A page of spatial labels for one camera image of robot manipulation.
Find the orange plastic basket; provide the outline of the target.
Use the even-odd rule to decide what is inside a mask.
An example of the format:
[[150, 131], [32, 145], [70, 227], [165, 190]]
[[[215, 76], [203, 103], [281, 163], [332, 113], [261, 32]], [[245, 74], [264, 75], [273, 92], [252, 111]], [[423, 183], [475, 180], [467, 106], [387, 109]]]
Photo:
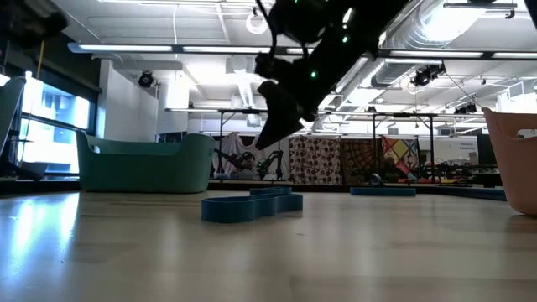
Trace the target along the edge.
[[483, 110], [508, 204], [537, 216], [537, 136], [518, 138], [518, 131], [537, 129], [537, 114]]

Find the black background desk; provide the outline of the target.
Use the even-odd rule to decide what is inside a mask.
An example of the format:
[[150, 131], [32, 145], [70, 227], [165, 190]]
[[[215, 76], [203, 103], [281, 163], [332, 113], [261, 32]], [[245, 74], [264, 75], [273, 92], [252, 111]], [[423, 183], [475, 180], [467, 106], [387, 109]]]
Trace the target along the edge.
[[435, 176], [443, 185], [502, 187], [503, 182], [496, 165], [438, 165]]

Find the white hanging cloth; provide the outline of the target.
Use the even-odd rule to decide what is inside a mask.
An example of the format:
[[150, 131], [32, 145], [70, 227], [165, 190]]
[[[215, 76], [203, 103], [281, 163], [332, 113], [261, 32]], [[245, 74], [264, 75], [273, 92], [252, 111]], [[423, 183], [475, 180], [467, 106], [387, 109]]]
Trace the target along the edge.
[[[242, 157], [242, 154], [246, 151], [251, 152], [255, 156], [255, 175], [253, 177], [244, 177], [241, 170], [236, 169], [231, 163], [228, 163], [225, 159], [222, 159], [224, 173], [218, 174], [216, 172], [218, 166], [219, 155], [214, 152], [212, 158], [212, 177], [214, 179], [223, 180], [261, 180], [258, 176], [256, 165], [259, 160], [266, 159], [273, 151], [282, 150], [284, 152], [282, 158], [282, 170], [284, 173], [282, 180], [289, 178], [289, 140], [284, 138], [271, 146], [259, 150], [255, 147], [258, 137], [245, 137], [240, 136], [238, 133], [230, 133], [227, 136], [220, 138], [216, 141], [215, 148], [220, 149], [225, 154], [237, 154]], [[277, 180], [276, 179], [276, 161], [272, 163], [269, 169], [269, 174], [265, 176], [263, 180]]]

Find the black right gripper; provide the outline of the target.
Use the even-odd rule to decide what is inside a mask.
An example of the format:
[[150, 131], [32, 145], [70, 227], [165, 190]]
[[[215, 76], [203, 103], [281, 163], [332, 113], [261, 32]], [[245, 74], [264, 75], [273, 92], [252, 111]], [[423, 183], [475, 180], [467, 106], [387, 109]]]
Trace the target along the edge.
[[[296, 66], [299, 79], [292, 87], [294, 96], [273, 81], [264, 81], [258, 92], [265, 98], [268, 117], [255, 147], [263, 150], [298, 132], [304, 127], [301, 118], [313, 122], [318, 106], [367, 51], [368, 43], [361, 39], [323, 39]], [[291, 62], [270, 54], [258, 53], [255, 58], [254, 73], [263, 78], [283, 81], [294, 71]]]

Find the black metal frame stand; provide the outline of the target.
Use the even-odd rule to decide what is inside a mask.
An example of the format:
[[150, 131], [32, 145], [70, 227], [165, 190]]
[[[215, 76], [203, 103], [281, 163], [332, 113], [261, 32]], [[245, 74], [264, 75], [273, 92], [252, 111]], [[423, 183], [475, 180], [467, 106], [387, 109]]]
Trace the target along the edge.
[[376, 143], [376, 130], [377, 127], [381, 124], [380, 122], [377, 122], [377, 117], [393, 117], [393, 118], [411, 118], [415, 117], [416, 119], [420, 119], [422, 117], [427, 117], [429, 119], [429, 123], [423, 122], [424, 125], [426, 125], [430, 130], [430, 172], [431, 172], [431, 183], [435, 184], [435, 178], [436, 178], [436, 166], [434, 162], [434, 117], [437, 117], [436, 113], [418, 113], [418, 112], [374, 112], [371, 114], [372, 117], [372, 123], [373, 123], [373, 162], [374, 167], [377, 167], [377, 143]]
[[[223, 130], [224, 130], [224, 125], [232, 118], [234, 117], [235, 115], [237, 115], [238, 113], [242, 114], [242, 115], [253, 115], [254, 117], [261, 117], [260, 113], [261, 111], [260, 110], [256, 110], [256, 109], [243, 109], [243, 110], [240, 110], [240, 109], [222, 109], [220, 111], [220, 127], [219, 127], [219, 139], [220, 138], [223, 138], [225, 137], [226, 135], [224, 134]], [[241, 136], [241, 132], [230, 132], [230, 133], [238, 133], [240, 136]], [[257, 133], [254, 133], [253, 134], [253, 137], [258, 137], [258, 134]]]

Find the brown mandala hanging cloth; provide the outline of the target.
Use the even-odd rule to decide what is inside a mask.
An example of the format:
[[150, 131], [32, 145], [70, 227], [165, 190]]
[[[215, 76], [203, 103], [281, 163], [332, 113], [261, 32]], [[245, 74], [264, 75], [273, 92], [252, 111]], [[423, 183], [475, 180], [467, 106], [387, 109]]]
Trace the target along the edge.
[[373, 139], [343, 139], [340, 143], [340, 164], [344, 185], [369, 182], [374, 172]]

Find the silver ventilation duct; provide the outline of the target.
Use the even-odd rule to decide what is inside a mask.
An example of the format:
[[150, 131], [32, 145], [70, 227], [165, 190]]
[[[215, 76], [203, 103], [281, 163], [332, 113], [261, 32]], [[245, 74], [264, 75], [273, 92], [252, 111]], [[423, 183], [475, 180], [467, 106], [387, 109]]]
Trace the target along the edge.
[[[446, 11], [445, 0], [411, 0], [409, 6], [396, 18], [381, 36], [379, 46], [387, 49], [442, 49], [450, 42], [438, 34], [435, 23]], [[394, 63], [386, 59], [359, 60], [337, 83], [336, 91], [348, 87], [389, 87], [415, 67], [414, 63]]]

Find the black background monitor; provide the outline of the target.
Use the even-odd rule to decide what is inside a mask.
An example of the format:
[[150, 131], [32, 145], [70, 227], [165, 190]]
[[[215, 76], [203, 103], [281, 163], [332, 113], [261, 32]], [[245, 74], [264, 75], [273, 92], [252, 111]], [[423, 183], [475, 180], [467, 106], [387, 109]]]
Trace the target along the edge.
[[496, 165], [493, 146], [488, 134], [477, 135], [477, 156], [480, 165]]

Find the person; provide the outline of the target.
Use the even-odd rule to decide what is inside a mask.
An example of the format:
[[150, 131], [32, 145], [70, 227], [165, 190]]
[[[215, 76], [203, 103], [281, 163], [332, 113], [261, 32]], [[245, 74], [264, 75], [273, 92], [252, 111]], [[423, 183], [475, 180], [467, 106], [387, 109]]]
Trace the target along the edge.
[[241, 173], [244, 177], [255, 175], [255, 156], [251, 152], [244, 152], [241, 157]]

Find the black ceiling lamp cluster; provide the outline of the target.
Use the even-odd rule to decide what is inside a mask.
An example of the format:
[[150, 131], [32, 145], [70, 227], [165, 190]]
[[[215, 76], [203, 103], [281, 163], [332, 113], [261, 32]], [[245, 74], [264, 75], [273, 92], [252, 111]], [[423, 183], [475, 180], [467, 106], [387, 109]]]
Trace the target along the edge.
[[410, 83], [415, 87], [427, 86], [445, 72], [446, 67], [443, 62], [440, 64], [427, 65], [426, 67], [415, 72], [415, 75], [410, 80]]

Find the blue rubber band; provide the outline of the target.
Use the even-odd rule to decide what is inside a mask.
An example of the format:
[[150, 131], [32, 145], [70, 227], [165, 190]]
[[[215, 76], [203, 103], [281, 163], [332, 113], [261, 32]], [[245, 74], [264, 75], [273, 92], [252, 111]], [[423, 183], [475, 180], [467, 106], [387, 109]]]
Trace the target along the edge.
[[279, 213], [303, 210], [303, 195], [261, 194], [214, 197], [201, 201], [201, 220], [213, 223], [243, 223]]
[[350, 194], [360, 196], [413, 197], [416, 196], [416, 189], [403, 187], [352, 187]]

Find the light green plastic basket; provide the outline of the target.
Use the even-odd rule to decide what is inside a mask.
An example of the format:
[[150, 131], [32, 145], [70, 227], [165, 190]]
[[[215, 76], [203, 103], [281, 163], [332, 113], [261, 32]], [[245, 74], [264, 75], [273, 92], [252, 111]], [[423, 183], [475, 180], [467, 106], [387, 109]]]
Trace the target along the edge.
[[124, 142], [76, 132], [80, 186], [94, 192], [192, 194], [207, 189], [213, 138], [179, 143]]

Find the black overhead rig beam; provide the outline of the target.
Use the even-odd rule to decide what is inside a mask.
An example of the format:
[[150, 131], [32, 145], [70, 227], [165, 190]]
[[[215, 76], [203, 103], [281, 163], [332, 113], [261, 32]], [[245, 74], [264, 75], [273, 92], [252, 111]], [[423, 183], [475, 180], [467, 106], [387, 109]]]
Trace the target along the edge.
[[[79, 44], [68, 43], [68, 49], [77, 54], [192, 54], [192, 55], [256, 55], [268, 53], [269, 47], [218, 45], [163, 45], [163, 44]], [[537, 61], [537, 52], [448, 50], [448, 49], [380, 49], [380, 58], [431, 60], [514, 60]]]

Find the dotted hanging cloth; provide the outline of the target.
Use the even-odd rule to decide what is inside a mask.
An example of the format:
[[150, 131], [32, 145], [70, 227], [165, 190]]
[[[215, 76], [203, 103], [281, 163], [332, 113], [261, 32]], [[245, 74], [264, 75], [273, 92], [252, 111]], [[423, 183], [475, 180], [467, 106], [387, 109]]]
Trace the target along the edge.
[[341, 183], [340, 140], [292, 137], [289, 140], [289, 177], [298, 185]]

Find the colourful diamond hanging cloth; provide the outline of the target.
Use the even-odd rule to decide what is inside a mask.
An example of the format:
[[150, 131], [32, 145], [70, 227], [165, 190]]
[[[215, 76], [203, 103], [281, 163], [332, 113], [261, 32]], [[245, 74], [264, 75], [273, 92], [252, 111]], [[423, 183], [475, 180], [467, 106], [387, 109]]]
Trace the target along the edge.
[[384, 163], [393, 165], [400, 179], [414, 176], [420, 164], [418, 140], [382, 136], [381, 141]]

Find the white round ceiling fixture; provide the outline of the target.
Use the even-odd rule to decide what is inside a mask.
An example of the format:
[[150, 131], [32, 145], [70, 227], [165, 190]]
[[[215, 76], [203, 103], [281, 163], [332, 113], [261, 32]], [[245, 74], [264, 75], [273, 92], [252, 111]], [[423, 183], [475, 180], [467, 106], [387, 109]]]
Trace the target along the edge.
[[261, 14], [256, 14], [251, 12], [246, 20], [245, 26], [249, 33], [261, 35], [264, 34], [268, 29], [268, 23], [265, 21], [264, 17]]

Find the black roller blind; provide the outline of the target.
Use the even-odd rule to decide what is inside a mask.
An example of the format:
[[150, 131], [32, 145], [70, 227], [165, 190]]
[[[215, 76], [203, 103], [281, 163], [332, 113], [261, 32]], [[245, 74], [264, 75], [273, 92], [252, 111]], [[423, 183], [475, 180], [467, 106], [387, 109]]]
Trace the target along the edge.
[[100, 60], [91, 55], [77, 55], [68, 50], [71, 39], [60, 36], [25, 49], [12, 41], [0, 39], [0, 71], [10, 75], [31, 71], [35, 77], [61, 90], [97, 98], [100, 88]]

